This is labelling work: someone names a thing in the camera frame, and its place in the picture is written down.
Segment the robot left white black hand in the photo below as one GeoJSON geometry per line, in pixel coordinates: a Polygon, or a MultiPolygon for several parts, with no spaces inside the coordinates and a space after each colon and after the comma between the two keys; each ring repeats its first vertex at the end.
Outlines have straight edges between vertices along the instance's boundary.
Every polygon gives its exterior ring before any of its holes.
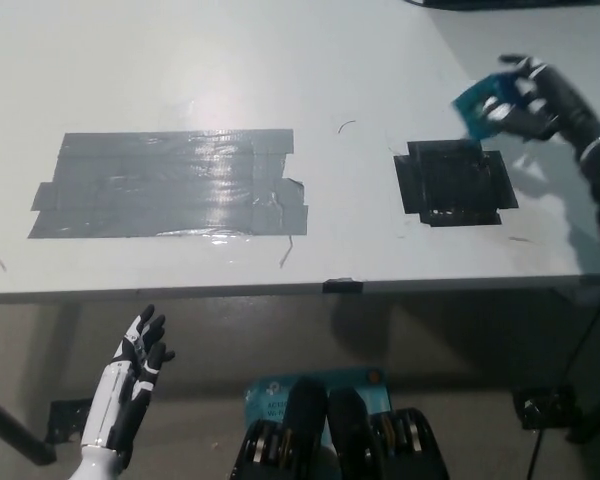
{"type": "Polygon", "coordinates": [[[163,341],[166,317],[148,305],[135,317],[105,366],[82,435],[83,446],[132,450],[162,366],[173,360],[163,341]]]}

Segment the robot right black hand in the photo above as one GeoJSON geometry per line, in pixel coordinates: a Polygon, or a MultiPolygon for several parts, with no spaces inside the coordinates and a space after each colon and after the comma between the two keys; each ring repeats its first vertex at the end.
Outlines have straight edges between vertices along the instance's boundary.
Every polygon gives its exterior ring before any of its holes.
{"type": "Polygon", "coordinates": [[[489,98],[482,107],[482,118],[496,131],[541,141],[559,134],[577,150],[585,149],[600,136],[597,114],[556,68],[523,54],[502,54],[499,60],[532,84],[526,97],[531,102],[539,101],[541,106],[531,111],[489,98]]]}

